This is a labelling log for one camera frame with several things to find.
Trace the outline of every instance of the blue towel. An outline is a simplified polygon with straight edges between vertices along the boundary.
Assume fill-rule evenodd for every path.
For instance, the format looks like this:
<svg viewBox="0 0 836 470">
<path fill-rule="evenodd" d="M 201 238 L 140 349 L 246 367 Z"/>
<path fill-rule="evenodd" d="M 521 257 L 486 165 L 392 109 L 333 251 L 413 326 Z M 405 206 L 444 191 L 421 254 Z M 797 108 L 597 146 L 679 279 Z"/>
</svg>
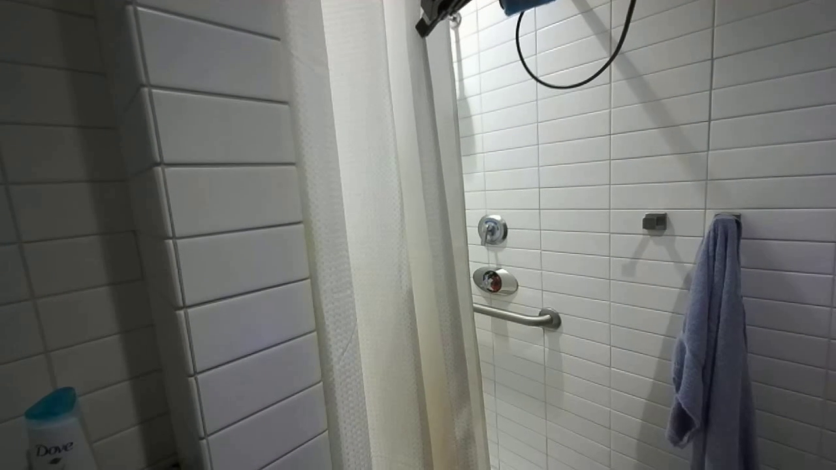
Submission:
<svg viewBox="0 0 836 470">
<path fill-rule="evenodd" d="M 738 220 L 715 220 L 702 240 L 674 357 L 674 391 L 669 441 L 691 445 L 691 470 L 756 470 Z"/>
</svg>

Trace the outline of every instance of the wall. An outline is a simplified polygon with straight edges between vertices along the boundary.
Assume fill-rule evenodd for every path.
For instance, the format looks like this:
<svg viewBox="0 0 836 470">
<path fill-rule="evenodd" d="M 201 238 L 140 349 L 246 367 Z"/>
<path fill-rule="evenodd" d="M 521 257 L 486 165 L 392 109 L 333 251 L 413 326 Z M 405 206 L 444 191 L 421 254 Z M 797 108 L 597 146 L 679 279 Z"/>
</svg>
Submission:
<svg viewBox="0 0 836 470">
<path fill-rule="evenodd" d="M 98 16 L 182 460 L 329 468 L 281 3 Z"/>
<path fill-rule="evenodd" d="M 86 0 L 0 3 L 0 468 L 75 386 L 101 468 L 174 458 L 125 166 Z"/>
<path fill-rule="evenodd" d="M 591 74 L 627 0 L 564 0 L 524 20 L 530 63 Z M 560 332 L 479 318 L 494 468 L 674 470 L 669 357 L 712 212 L 743 220 L 743 304 L 763 468 L 832 468 L 836 6 L 640 0 L 623 55 L 580 92 L 538 89 L 496 3 L 465 11 L 460 129 L 468 223 L 512 236 L 512 301 Z M 640 216 L 669 212 L 666 236 Z"/>
</svg>

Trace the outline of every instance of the grab bar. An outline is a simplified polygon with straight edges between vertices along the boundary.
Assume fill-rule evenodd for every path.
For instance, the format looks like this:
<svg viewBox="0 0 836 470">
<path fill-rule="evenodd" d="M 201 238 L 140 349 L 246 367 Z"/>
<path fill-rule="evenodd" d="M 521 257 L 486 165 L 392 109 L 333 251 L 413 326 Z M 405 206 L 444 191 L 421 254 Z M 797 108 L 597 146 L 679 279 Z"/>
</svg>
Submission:
<svg viewBox="0 0 836 470">
<path fill-rule="evenodd" d="M 504 322 L 512 322 L 512 323 L 524 323 L 524 326 L 543 326 L 543 330 L 559 330 L 560 326 L 560 318 L 557 310 L 541 310 L 534 315 L 521 315 L 521 314 L 508 314 L 508 310 L 496 310 L 496 307 L 473 307 L 474 314 L 482 314 L 482 315 L 494 315 L 494 318 L 504 318 Z"/>
</svg>

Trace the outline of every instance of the shower curtain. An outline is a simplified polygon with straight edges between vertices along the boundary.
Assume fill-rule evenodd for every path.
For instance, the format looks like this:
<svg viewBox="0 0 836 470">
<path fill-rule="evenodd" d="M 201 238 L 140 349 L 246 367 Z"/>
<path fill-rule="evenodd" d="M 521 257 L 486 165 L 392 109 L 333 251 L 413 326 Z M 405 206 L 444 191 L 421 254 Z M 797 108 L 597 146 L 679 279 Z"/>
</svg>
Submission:
<svg viewBox="0 0 836 470">
<path fill-rule="evenodd" d="M 321 6 L 370 468 L 482 470 L 449 28 L 417 40 L 417 0 Z"/>
</svg>

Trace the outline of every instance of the shower stall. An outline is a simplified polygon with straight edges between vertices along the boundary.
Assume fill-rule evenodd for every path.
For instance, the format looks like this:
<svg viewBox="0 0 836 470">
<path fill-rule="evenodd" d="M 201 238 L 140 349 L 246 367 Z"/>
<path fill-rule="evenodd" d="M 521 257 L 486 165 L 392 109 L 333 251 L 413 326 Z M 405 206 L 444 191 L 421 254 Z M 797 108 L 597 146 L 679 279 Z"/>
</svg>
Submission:
<svg viewBox="0 0 836 470">
<path fill-rule="evenodd" d="M 72 386 L 98 470 L 683 470 L 715 213 L 836 468 L 836 3 L 502 6 L 0 0 L 0 468 Z"/>
</svg>

